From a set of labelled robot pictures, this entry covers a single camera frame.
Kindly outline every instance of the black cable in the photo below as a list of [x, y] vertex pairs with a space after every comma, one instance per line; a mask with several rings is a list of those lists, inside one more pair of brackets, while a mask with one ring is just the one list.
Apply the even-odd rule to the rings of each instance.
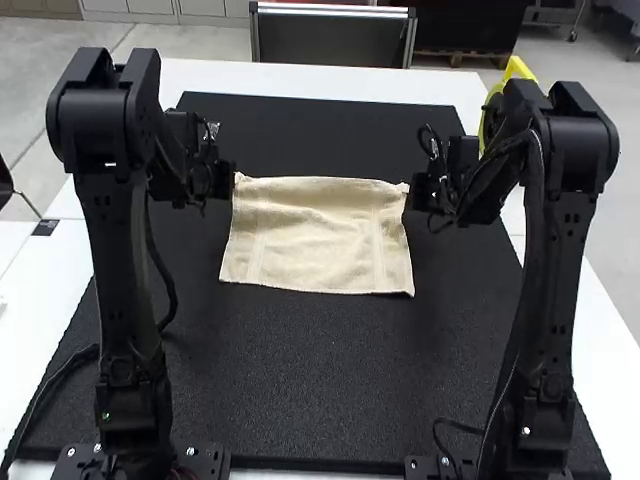
[[167, 291], [167, 296], [169, 297], [169, 311], [164, 316], [162, 320], [158, 322], [158, 331], [162, 333], [165, 328], [173, 321], [178, 312], [178, 293], [176, 292], [176, 284], [173, 281], [173, 277], [169, 272], [169, 269], [165, 265], [160, 253], [158, 252], [158, 248], [156, 247], [156, 242], [153, 237], [153, 230], [151, 228], [151, 217], [149, 215], [149, 195], [147, 194], [144, 199], [144, 229], [147, 237], [147, 250], [149, 252], [149, 256], [153, 261], [153, 264], [156, 266], [158, 273], [162, 277], [164, 281], [164, 286]]
[[[532, 190], [532, 192], [535, 193], [533, 198], [537, 202], [537, 205], [536, 205], [537, 206], [537, 210], [536, 211], [531, 211], [531, 214], [534, 215], [533, 218], [531, 219], [531, 222], [532, 223], [536, 222], [536, 223], [540, 224], [543, 221], [542, 220], [542, 200], [544, 198], [544, 178], [545, 178], [545, 173], [544, 173], [544, 151], [542, 149], [542, 142], [540, 140], [540, 137], [539, 137], [538, 133], [533, 129], [527, 129], [527, 130], [525, 130], [524, 132], [522, 132], [518, 136], [519, 137], [526, 137], [527, 140], [529, 141], [529, 146], [531, 147], [530, 151], [533, 150], [533, 152], [534, 152], [534, 155], [531, 155], [531, 154], [527, 155], [527, 167], [529, 169], [529, 175], [535, 176], [534, 180], [537, 180], [537, 183], [535, 181], [531, 183], [531, 185], [537, 187], [537, 191], [536, 190]], [[536, 230], [537, 231], [542, 231], [542, 228], [540, 227], [540, 225], [537, 228], [534, 229], [534, 231], [536, 231]], [[478, 452], [478, 458], [477, 458], [477, 461], [476, 461], [476, 478], [478, 480], [483, 480], [483, 478], [481, 477], [481, 475], [483, 475], [485, 473], [482, 470], [482, 468], [484, 466], [483, 462], [486, 461], [485, 459], [488, 457], [488, 455], [485, 455], [485, 448], [486, 448], [487, 440], [489, 438], [489, 435], [491, 434], [491, 428], [493, 426], [493, 422], [495, 420], [496, 414], [498, 413], [498, 411], [502, 407], [502, 402], [504, 400], [504, 397], [506, 396], [506, 394], [507, 394], [507, 392], [509, 390], [509, 386], [511, 385], [511, 381], [513, 379], [513, 375], [515, 374], [519, 358], [520, 358], [520, 351], [516, 350], [513, 362], [511, 363], [511, 366], [509, 368], [509, 374], [507, 375], [507, 378], [506, 378], [506, 380], [504, 382], [504, 386], [502, 387], [502, 389], [500, 391], [500, 395], [498, 396], [498, 398], [496, 399], [496, 401], [494, 402], [494, 404], [491, 407], [489, 418], [487, 419], [487, 424], [486, 424], [485, 429], [484, 429], [484, 435], [482, 437], [482, 442], [480, 443], [480, 451]]]
[[[428, 133], [429, 135], [431, 135], [431, 140], [435, 142], [435, 145], [432, 142], [429, 142], [429, 143], [425, 142], [424, 140], [425, 133]], [[444, 155], [444, 150], [442, 148], [442, 140], [440, 139], [438, 132], [436, 132], [431, 125], [429, 125], [428, 123], [425, 123], [424, 125], [422, 125], [420, 128], [418, 128], [418, 131], [416, 132], [416, 136], [418, 137], [418, 143], [420, 144], [420, 148], [422, 148], [424, 153], [426, 153], [427, 157], [429, 157], [430, 162], [442, 159]]]
[[[164, 281], [167, 295], [169, 297], [169, 311], [164, 316], [164, 318], [160, 322], [158, 322], [158, 332], [162, 333], [176, 316], [176, 313], [178, 311], [178, 294], [176, 292], [176, 286], [175, 282], [173, 281], [173, 277], [171, 276], [171, 273], [162, 260], [162, 257], [158, 252], [153, 238], [153, 231], [151, 229], [151, 218], [149, 216], [148, 195], [145, 197], [144, 210], [147, 250], [149, 251], [151, 260], [158, 269], [158, 272], [160, 273], [160, 276]], [[75, 353], [73, 353], [58, 370], [56, 370], [49, 378], [45, 380], [42, 387], [33, 398], [31, 407], [24, 417], [24, 420], [21, 422], [21, 425], [18, 426], [18, 429], [13, 435], [13, 439], [7, 447], [2, 464], [0, 464], [0, 480], [8, 479], [9, 467], [16, 458], [25, 434], [29, 431], [32, 423], [42, 413], [43, 406], [45, 404], [45, 401], [47, 400], [47, 397], [49, 397], [49, 395], [54, 390], [59, 389], [62, 381], [71, 373], [73, 373], [83, 365], [97, 361], [99, 356], [100, 345], [97, 343], [92, 343], [91, 345], [77, 350]]]
[[429, 232], [433, 233], [434, 235], [437, 235], [438, 233], [442, 232], [443, 230], [446, 230], [447, 228], [453, 225], [453, 220], [447, 220], [441, 225], [434, 227], [433, 226], [434, 217], [435, 217], [435, 213], [430, 213], [429, 216], [427, 217], [427, 228], [429, 229]]
[[42, 406], [44, 405], [48, 395], [53, 392], [56, 387], [58, 387], [72, 372], [87, 363], [97, 360], [99, 354], [100, 346], [97, 343], [92, 343], [88, 347], [77, 350], [44, 382], [40, 391], [31, 401], [31, 407], [29, 408], [28, 413], [21, 422], [21, 425], [18, 426], [16, 433], [13, 435], [13, 439], [9, 442], [9, 446], [5, 451], [4, 459], [2, 460], [2, 464], [0, 464], [1, 480], [7, 480], [9, 478], [9, 467], [16, 459], [22, 440], [25, 434], [29, 431], [32, 421], [42, 412]]
[[460, 430], [464, 433], [468, 433], [471, 435], [478, 435], [481, 436], [484, 434], [484, 430], [481, 428], [477, 428], [477, 427], [472, 427], [470, 425], [466, 425], [464, 423], [460, 423], [460, 422], [456, 422], [455, 420], [452, 420], [450, 418], [446, 418], [446, 417], [438, 417], [433, 421], [433, 424], [431, 426], [431, 432], [433, 434], [433, 441], [436, 444], [436, 447], [438, 447], [438, 450], [440, 450], [442, 452], [442, 454], [447, 457], [447, 459], [449, 459], [449, 462], [451, 462], [451, 467], [453, 468], [453, 471], [456, 474], [456, 478], [457, 479], [461, 479], [462, 478], [462, 472], [458, 470], [458, 464], [456, 463], [456, 459], [453, 456], [453, 454], [449, 451], [449, 449], [442, 443], [442, 441], [440, 440], [440, 437], [438, 436], [438, 430], [437, 430], [437, 426], [438, 425], [445, 425], [447, 427], [452, 427], [455, 428], [456, 430]]

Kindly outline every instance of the cabinet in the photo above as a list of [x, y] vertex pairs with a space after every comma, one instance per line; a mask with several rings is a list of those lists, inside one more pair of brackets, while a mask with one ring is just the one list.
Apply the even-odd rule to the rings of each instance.
[[82, 0], [85, 10], [94, 12], [128, 12], [127, 0]]
[[77, 13], [78, 0], [46, 0], [50, 12]]
[[80, 0], [0, 0], [0, 16], [81, 20]]
[[249, 0], [224, 0], [227, 17], [249, 18]]
[[[73, 0], [27, 0], [69, 2]], [[85, 20], [249, 27], [249, 0], [76, 0]]]
[[131, 13], [173, 15], [171, 0], [127, 0]]
[[180, 13], [224, 17], [224, 0], [180, 0]]
[[43, 0], [12, 0], [11, 3], [16, 10], [28, 10], [31, 12], [44, 10]]

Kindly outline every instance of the yellow object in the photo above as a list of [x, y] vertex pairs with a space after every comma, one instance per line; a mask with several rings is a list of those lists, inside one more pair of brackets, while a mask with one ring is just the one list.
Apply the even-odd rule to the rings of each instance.
[[[504, 71], [502, 80], [500, 81], [500, 83], [495, 84], [489, 91], [489, 95], [487, 95], [487, 99], [484, 101], [484, 104], [489, 105], [491, 97], [493, 97], [496, 93], [502, 93], [502, 90], [504, 90], [504, 86], [514, 75], [517, 75], [520, 78], [524, 78], [525, 80], [533, 80], [534, 82], [538, 83], [538, 79], [533, 74], [533, 72], [529, 70], [529, 67], [527, 67], [526, 63], [524, 63], [520, 57], [512, 55], [511, 58], [509, 58], [509, 63], [507, 64], [507, 68]], [[478, 131], [478, 138], [480, 139], [480, 154], [484, 152], [484, 116], [486, 115], [486, 113], [486, 110], [482, 112], [482, 117], [480, 118], [480, 129]]]

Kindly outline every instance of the red wire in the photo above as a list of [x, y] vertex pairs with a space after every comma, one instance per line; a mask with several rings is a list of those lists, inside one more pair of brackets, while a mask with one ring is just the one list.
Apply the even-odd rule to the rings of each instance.
[[193, 470], [187, 467], [178, 467], [178, 470], [181, 470], [182, 472], [184, 472], [185, 475], [189, 477], [189, 480], [200, 480], [198, 476], [195, 473], [193, 473]]

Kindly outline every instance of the wooden pallet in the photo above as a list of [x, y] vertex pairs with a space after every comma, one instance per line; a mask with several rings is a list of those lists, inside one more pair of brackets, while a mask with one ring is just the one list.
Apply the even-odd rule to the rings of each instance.
[[458, 68], [463, 58], [488, 58], [500, 70], [507, 68], [510, 53], [488, 53], [475, 52], [472, 50], [418, 50], [414, 52], [416, 55], [425, 55], [432, 57], [449, 57], [449, 65], [451, 68]]

